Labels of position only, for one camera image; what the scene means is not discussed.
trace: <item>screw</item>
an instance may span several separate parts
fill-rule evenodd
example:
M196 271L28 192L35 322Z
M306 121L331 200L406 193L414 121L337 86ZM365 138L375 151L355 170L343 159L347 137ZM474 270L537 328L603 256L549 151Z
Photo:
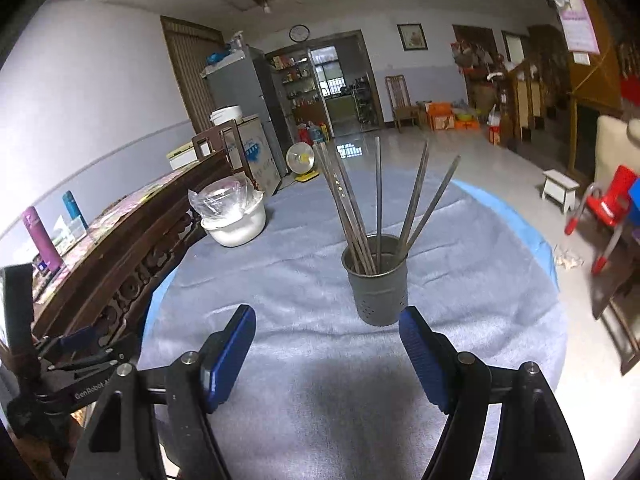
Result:
M476 362L476 356L471 352L460 352L458 354L458 361L463 365L472 365Z
M524 363L524 369L531 375L535 375L540 371L540 367L533 361Z
M120 377L125 377L127 375L129 375L131 373L131 371L133 370L133 366L131 366L129 363L124 363L121 364L120 366L118 366L116 373L120 376Z
M186 365L192 365L197 360L198 360L198 353L193 350L189 350L188 352L185 352L180 356L180 361L182 361L183 364L186 364Z

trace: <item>red chair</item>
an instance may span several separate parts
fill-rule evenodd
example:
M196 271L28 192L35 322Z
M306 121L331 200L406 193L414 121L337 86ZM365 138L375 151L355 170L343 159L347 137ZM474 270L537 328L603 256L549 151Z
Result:
M573 233L584 211L584 206L587 205L598 220L613 229L613 236L607 244L607 248L596 258L591 267L592 274L598 274L602 270L618 243L618 240L620 240L626 215L631 208L629 189L637 179L638 176L633 171L626 166L620 165L606 193L602 193L602 188L598 186L596 182L589 184L587 191L585 191L580 201L580 207L571 218L569 218L564 228L564 234L570 235Z

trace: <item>white bowl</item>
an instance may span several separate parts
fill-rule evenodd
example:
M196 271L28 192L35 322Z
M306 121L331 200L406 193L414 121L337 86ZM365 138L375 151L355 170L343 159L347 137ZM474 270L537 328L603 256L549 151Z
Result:
M239 106L220 108L219 110L214 111L209 119L216 126L220 126L220 124L226 123L231 119L240 121L240 119L242 119L242 108Z
M266 222L264 196L251 209L245 211L244 216L237 222L224 227L215 227L215 222L203 218L200 224L222 246L238 247L253 240L262 232Z

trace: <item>framed picture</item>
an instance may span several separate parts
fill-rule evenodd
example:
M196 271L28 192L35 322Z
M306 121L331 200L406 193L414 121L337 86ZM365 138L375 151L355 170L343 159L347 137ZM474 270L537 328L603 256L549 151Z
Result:
M398 32L405 50L428 50L420 23L402 23L398 25Z

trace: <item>red rubber foot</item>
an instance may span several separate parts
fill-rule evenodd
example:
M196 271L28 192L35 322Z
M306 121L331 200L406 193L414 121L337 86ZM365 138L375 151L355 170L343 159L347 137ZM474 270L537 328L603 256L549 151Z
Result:
M567 236L574 232L575 227L578 225L578 219L576 217L572 217L566 223L566 227L564 228L564 234Z
M602 268L607 264L607 259L604 256L596 258L596 261L591 266L592 274L599 274Z

